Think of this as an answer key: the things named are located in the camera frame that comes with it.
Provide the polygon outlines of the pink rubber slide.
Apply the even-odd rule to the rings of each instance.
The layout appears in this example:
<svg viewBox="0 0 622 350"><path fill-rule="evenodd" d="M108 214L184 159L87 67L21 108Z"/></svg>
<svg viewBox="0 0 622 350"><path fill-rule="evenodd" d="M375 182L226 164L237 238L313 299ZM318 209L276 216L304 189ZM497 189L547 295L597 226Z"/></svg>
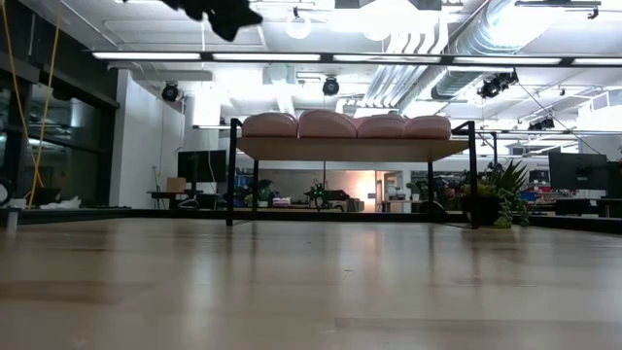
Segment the pink rubber slide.
<svg viewBox="0 0 622 350"><path fill-rule="evenodd" d="M300 138L356 138L354 119L329 110L309 110L298 120Z"/></svg>
<svg viewBox="0 0 622 350"><path fill-rule="evenodd" d="M266 112L248 117L242 123L243 137L296 138L297 119L286 113Z"/></svg>
<svg viewBox="0 0 622 350"><path fill-rule="evenodd" d="M399 115L373 115L354 119L358 138L383 139L401 138L405 130L405 119Z"/></svg>
<svg viewBox="0 0 622 350"><path fill-rule="evenodd" d="M448 140L452 129L448 118L420 116L405 123L403 136L410 139Z"/></svg>

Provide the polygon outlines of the overhead bar with light strips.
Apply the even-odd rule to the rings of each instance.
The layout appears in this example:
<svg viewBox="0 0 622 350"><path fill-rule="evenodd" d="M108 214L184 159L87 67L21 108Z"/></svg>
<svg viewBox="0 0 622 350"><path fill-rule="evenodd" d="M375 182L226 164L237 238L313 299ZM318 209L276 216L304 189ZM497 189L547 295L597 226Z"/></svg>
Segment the overhead bar with light strips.
<svg viewBox="0 0 622 350"><path fill-rule="evenodd" d="M127 62L320 63L447 67L622 68L622 56L455 55L332 52L94 52L95 58Z"/></svg>

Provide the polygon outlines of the round white pendant lamp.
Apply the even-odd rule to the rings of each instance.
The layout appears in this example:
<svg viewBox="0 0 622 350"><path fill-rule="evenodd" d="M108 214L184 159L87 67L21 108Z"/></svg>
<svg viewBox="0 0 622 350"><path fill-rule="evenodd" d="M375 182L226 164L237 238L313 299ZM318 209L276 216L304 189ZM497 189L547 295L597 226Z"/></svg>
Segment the round white pendant lamp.
<svg viewBox="0 0 622 350"><path fill-rule="evenodd" d="M298 6L292 7L286 21L286 33L293 39L302 40L309 36L311 29L311 18L302 13Z"/></svg>

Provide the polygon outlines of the black computer monitor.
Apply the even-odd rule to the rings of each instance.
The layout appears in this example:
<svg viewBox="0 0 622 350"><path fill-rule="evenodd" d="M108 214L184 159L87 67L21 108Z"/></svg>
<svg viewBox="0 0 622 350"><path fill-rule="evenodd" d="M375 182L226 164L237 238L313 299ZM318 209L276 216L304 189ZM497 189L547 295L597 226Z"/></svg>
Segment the black computer monitor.
<svg viewBox="0 0 622 350"><path fill-rule="evenodd" d="M190 151L178 154L177 175L189 183L226 181L226 151Z"/></svg>
<svg viewBox="0 0 622 350"><path fill-rule="evenodd" d="M607 189L607 160L604 155L550 153L548 163L551 187L555 190Z"/></svg>

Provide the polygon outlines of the background robot with green lights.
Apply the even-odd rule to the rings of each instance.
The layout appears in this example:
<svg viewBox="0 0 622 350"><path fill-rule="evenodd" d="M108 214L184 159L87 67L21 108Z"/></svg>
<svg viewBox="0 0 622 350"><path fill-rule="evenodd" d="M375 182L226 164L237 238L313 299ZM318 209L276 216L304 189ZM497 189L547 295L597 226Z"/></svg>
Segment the background robot with green lights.
<svg viewBox="0 0 622 350"><path fill-rule="evenodd" d="M323 183L315 183L304 195L310 208L317 211L338 209L345 212L350 195L343 190L328 190Z"/></svg>

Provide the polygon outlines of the black ceiling spotlight cluster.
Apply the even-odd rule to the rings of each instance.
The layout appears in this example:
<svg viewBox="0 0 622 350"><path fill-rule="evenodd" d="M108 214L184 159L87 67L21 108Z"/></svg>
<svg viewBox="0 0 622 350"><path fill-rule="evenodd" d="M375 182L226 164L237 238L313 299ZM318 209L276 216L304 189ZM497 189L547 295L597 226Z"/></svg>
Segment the black ceiling spotlight cluster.
<svg viewBox="0 0 622 350"><path fill-rule="evenodd" d="M477 94L483 99L491 99L518 82L519 79L515 70L498 73L486 78L483 81L483 85L477 90Z"/></svg>

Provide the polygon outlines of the green spiky potted plant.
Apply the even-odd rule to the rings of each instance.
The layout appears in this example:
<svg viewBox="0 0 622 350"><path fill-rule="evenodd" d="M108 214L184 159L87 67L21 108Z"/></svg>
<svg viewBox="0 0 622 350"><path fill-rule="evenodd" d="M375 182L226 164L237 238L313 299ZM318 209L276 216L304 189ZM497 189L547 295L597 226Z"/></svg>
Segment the green spiky potted plant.
<svg viewBox="0 0 622 350"><path fill-rule="evenodd" d="M470 175L461 186L461 208L471 223L485 227L512 228L530 224L527 201L521 198L526 183L527 165L511 160L507 165L490 163L489 170L477 178L477 194L470 189Z"/></svg>

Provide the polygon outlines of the wooden shelf with black frame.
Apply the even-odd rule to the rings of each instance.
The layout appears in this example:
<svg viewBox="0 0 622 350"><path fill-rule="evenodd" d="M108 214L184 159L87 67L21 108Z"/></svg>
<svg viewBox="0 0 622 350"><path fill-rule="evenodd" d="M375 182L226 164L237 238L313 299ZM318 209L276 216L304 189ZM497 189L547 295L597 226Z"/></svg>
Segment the wooden shelf with black frame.
<svg viewBox="0 0 622 350"><path fill-rule="evenodd" d="M427 139L360 139L360 138L279 138L239 137L237 131L243 123L230 121L229 158L227 169L227 196L225 224L231 227L236 221L304 221L346 223L444 223L446 220L429 210L425 214L337 214L330 212L270 212L259 210L258 194L253 193L252 209L234 209L236 155L242 151L253 160L253 179L259 179L259 163L266 161L319 161L327 162L424 162L428 165L428 180L433 180L433 164L460 151L468 151L470 186L470 224L479 227L477 158L475 126L465 122L451 130L448 140ZM455 137L465 135L467 140Z"/></svg>

